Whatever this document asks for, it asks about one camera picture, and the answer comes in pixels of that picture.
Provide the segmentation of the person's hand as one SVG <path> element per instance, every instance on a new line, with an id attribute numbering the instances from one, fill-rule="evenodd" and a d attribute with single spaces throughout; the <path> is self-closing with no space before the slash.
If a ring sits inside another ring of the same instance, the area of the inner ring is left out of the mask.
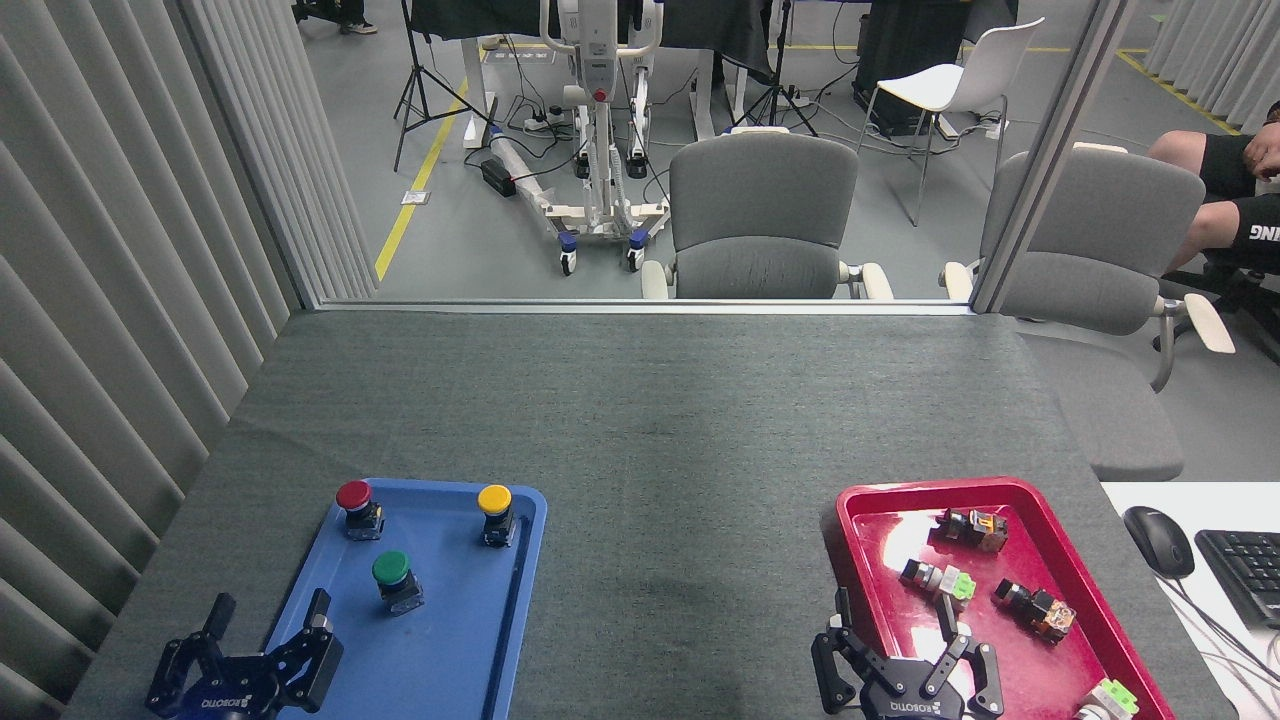
<path id="1" fill-rule="evenodd" d="M 1257 131 L 1242 154 L 1245 169 L 1258 181 L 1270 182 L 1279 173 L 1279 122 L 1268 122 Z"/>

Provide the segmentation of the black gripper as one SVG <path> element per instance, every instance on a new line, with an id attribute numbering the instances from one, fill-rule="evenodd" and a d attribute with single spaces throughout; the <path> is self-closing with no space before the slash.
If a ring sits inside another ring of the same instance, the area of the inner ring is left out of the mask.
<path id="1" fill-rule="evenodd" d="M 820 702 L 827 714 L 837 714 L 856 694 L 844 680 L 835 657 L 845 657 L 864 680 L 861 711 L 867 719 L 961 719 L 966 706 L 978 717 L 1000 717 L 1004 693 L 998 676 L 998 659 L 991 643 L 973 639 L 960 628 L 952 597 L 934 597 L 945 652 L 934 666 L 923 660 L 888 660 L 884 679 L 884 657 L 863 642 L 852 628 L 849 589 L 835 593 L 837 614 L 824 632 L 812 642 L 812 660 Z M 966 702 L 948 682 L 954 669 L 964 660 L 969 664 L 974 696 Z"/>
<path id="2" fill-rule="evenodd" d="M 224 659 L 220 639 L 236 611 L 219 593 L 204 626 L 169 641 L 146 693 L 159 717 L 274 719 L 284 707 L 319 711 L 344 646 L 328 616 L 332 597 L 314 591 L 303 625 L 266 656 Z"/>

